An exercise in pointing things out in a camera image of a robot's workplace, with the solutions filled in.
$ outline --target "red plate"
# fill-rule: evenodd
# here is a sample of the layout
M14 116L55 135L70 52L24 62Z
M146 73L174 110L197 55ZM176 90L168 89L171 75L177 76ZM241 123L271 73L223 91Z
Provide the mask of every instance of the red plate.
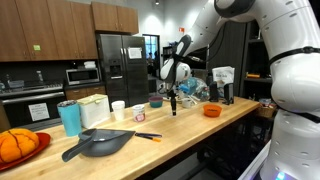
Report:
M6 163L6 164L0 164L0 171L5 170L5 169L9 169L13 166L16 166L18 164L20 164L21 162L31 158L32 156L38 154L40 151L42 151L45 147L47 147L50 143L51 140L51 136L47 133L36 133L37 136L39 137L39 146L37 147L37 149L35 149L34 151L32 151L30 154L28 154L27 156L20 158L18 160L12 161L10 163Z

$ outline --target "pan handle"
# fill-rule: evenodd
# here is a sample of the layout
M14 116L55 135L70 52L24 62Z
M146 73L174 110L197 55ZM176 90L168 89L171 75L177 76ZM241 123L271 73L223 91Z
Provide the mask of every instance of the pan handle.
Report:
M70 159L74 158L76 155L82 152L85 148L90 146L94 142L93 137L95 136L95 134L96 134L96 129L94 129L92 134L87 139L73 146L69 150L65 151L62 154L62 160L64 162L68 162Z

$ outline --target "backsplash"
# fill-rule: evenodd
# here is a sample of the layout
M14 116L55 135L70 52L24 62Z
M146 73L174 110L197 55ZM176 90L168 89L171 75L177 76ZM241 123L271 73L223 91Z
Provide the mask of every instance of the backsplash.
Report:
M74 67L73 62L75 62L78 67L81 67L85 61L87 60L1 62L0 80L5 82L6 74L10 75L11 80L38 80L36 71L41 71L44 80L66 80L66 69L72 69Z

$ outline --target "orange bowl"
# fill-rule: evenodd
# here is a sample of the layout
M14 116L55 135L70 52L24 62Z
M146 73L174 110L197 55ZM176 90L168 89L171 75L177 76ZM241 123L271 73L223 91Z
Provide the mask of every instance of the orange bowl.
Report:
M209 117L218 117L220 116L222 108L213 104L206 104L203 106L204 115Z

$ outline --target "microwave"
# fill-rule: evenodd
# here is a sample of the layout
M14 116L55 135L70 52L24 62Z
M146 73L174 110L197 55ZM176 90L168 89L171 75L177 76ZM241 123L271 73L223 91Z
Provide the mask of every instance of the microwave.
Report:
M67 69L67 81L69 85L100 82L97 68Z

